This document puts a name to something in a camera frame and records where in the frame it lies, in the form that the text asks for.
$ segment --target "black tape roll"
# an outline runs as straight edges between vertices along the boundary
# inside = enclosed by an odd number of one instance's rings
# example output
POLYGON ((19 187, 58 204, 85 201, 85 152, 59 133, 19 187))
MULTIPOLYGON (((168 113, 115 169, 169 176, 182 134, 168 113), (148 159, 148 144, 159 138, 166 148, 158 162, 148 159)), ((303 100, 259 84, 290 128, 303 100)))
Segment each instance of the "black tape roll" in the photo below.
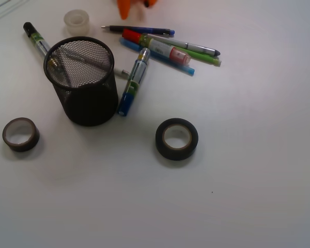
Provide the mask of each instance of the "black tape roll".
POLYGON ((39 130, 37 129, 36 125, 28 118, 17 118, 10 121, 4 128, 2 132, 2 138, 4 142, 9 146, 10 149, 13 151, 29 151, 35 147, 38 143, 40 137, 39 130), (10 140, 10 137, 13 134, 21 132, 29 132, 31 130, 30 138, 23 142, 23 143, 13 143, 10 140))
POLYGON ((179 161, 189 158, 194 153, 198 142, 198 134, 196 128, 189 121, 173 118, 160 124, 156 131, 155 142, 157 150, 163 157, 179 161), (174 126, 181 126, 189 132, 189 142, 184 147, 173 148, 164 139, 165 131, 174 126))

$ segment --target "black pen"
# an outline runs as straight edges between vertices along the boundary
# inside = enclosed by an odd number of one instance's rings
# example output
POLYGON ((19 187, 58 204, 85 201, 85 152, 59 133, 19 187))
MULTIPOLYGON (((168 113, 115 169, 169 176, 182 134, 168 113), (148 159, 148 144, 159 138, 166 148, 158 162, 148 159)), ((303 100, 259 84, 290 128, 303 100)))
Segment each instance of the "black pen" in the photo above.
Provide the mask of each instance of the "black pen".
POLYGON ((124 28, 135 31, 140 34, 154 34, 154 35, 174 35, 175 31, 166 28, 152 28, 152 27, 131 27, 131 26, 102 26, 101 28, 112 31, 123 33, 124 28))

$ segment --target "blue pen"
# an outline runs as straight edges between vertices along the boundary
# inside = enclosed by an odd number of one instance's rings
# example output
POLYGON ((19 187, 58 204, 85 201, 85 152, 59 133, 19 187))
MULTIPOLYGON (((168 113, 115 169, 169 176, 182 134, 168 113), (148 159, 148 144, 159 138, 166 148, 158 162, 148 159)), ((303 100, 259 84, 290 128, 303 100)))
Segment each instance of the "blue pen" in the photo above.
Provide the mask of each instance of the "blue pen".
POLYGON ((121 116, 126 116, 128 114, 131 104, 138 92, 140 82, 147 69, 149 56, 150 50, 148 48, 143 48, 139 53, 138 59, 134 63, 128 83, 126 84, 122 99, 118 106, 117 112, 121 116))
MULTIPOLYGON (((136 52, 139 52, 142 49, 142 46, 139 46, 138 44, 135 44, 135 43, 133 43, 133 42, 131 42, 129 40, 126 40, 124 38, 120 38, 119 42, 122 45, 124 45, 124 46, 126 46, 126 47, 128 47, 128 48, 130 48, 132 50, 135 50, 136 52)), ((193 68, 190 68, 188 66, 180 65, 180 64, 178 64, 178 63, 168 59, 167 57, 165 57, 165 56, 163 56, 163 55, 161 55, 159 53, 155 53, 153 51, 150 51, 150 55, 151 55, 151 57, 153 57, 155 59, 158 59, 159 61, 161 61, 163 63, 166 63, 166 64, 168 64, 168 65, 170 65, 172 67, 175 67, 176 69, 178 69, 180 71, 186 72, 187 74, 189 74, 191 76, 194 75, 194 71, 195 70, 193 68)))
POLYGON ((152 27, 131 27, 131 26, 102 26, 102 29, 106 29, 112 32, 123 33, 124 28, 143 34, 154 34, 154 35, 174 35, 175 31, 167 28, 152 28, 152 27))

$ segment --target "black mesh pen holder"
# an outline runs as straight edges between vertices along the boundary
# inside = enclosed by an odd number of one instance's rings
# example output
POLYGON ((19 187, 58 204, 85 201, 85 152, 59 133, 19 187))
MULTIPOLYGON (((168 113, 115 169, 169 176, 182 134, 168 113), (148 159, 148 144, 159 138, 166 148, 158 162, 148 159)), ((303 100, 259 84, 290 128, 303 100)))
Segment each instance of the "black mesh pen holder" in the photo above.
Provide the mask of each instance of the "black mesh pen holder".
POLYGON ((66 115, 82 126, 96 126, 116 112, 114 56, 101 41, 73 37, 54 45, 44 60, 66 115))

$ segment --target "blue marker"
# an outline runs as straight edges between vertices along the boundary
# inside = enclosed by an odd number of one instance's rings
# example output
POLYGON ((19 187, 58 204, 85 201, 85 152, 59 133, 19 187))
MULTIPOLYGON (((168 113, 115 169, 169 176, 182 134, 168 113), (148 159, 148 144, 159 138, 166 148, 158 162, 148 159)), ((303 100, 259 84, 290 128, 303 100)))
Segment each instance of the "blue marker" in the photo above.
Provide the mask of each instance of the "blue marker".
MULTIPOLYGON (((135 50, 136 52, 139 52, 142 49, 142 46, 140 46, 138 44, 135 44, 135 43, 133 43, 133 42, 127 40, 127 39, 124 39, 124 38, 120 38, 119 42, 122 45, 126 46, 127 48, 135 50)), ((194 71, 195 70, 193 68, 190 68, 188 66, 183 66, 181 64, 178 64, 178 63, 172 61, 171 59, 169 59, 169 58, 167 58, 167 57, 165 57, 165 56, 163 56, 163 55, 161 55, 159 53, 155 53, 153 51, 150 51, 150 55, 151 55, 152 58, 155 58, 155 59, 157 59, 157 60, 159 60, 159 61, 161 61, 163 63, 166 63, 166 64, 168 64, 168 65, 170 65, 170 66, 172 66, 172 67, 174 67, 174 68, 176 68, 176 69, 178 69, 180 71, 186 72, 187 74, 189 74, 191 76, 194 75, 194 71)))
POLYGON ((149 56, 150 50, 148 48, 143 48, 139 53, 138 59, 134 63, 122 99, 118 106, 117 112, 121 116, 126 116, 128 114, 131 104, 138 92, 140 82, 147 69, 147 61, 149 60, 149 56))

